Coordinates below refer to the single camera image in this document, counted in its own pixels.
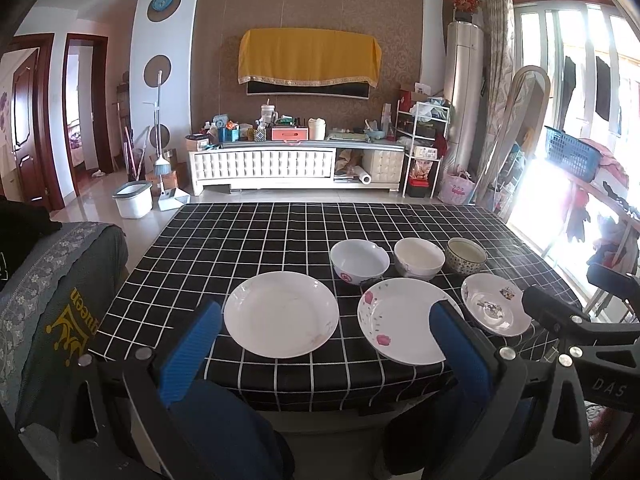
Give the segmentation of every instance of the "yellow cloth cover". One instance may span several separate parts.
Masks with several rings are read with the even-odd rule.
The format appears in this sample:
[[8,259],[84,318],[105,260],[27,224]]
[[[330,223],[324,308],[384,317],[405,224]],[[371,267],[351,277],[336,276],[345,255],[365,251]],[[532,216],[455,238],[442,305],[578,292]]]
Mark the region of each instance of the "yellow cloth cover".
[[380,77],[376,38],[322,28],[252,28],[240,43],[238,82],[327,86]]

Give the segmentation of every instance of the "blue basket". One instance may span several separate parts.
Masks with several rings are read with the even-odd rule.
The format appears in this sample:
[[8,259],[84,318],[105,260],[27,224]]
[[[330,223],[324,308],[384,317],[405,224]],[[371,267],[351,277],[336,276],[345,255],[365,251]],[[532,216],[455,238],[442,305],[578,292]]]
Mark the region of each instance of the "blue basket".
[[546,160],[585,182],[596,176],[602,155],[598,150],[564,132],[545,126]]

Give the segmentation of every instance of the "wooden door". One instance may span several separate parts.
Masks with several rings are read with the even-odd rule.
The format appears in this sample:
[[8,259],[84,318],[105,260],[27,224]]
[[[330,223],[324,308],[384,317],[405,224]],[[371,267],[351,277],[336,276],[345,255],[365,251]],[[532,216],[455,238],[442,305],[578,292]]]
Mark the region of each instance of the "wooden door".
[[51,211],[35,129],[34,79],[38,51],[31,54],[14,73],[12,115],[14,125],[15,161],[26,203],[41,205]]

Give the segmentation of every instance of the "white bowl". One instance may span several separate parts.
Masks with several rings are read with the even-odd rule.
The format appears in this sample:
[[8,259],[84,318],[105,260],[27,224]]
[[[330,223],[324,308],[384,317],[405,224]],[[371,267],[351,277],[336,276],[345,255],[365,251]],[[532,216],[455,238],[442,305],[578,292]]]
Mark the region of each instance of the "white bowl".
[[225,303],[225,325],[241,347],[286,359],[320,348],[338,326],[332,292],[297,272],[258,274],[238,285]]
[[389,255],[367,240],[343,240],[329,253],[335,273],[351,285],[380,278],[389,268]]
[[405,278],[428,282],[444,265],[444,253],[422,238],[403,238],[394,247],[396,269]]

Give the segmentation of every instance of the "black checkered tablecloth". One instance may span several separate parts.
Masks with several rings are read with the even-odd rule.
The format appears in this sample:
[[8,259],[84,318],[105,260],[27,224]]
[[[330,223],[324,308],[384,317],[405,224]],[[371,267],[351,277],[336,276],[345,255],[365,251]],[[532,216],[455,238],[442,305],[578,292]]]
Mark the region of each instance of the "black checkered tablecloth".
[[[579,306],[569,286],[497,217],[472,206],[366,203],[227,203],[187,205],[146,252],[119,291],[92,345],[108,360],[155,347],[203,298],[224,305],[245,279],[274,270],[313,276],[338,299],[340,323],[321,348],[294,359],[267,359],[244,350],[223,326],[200,375],[227,387],[259,410],[317,411],[375,406],[439,389],[444,364],[412,367],[378,354],[364,338],[356,310],[359,286],[332,272],[329,250],[346,238],[366,238],[393,258],[394,244],[421,237],[442,249],[451,237],[476,241],[488,270],[521,289],[541,285]],[[397,276],[393,265],[385,277]],[[443,272],[431,280],[460,298],[462,278]],[[540,359],[553,338],[535,322],[505,340],[527,359]]]

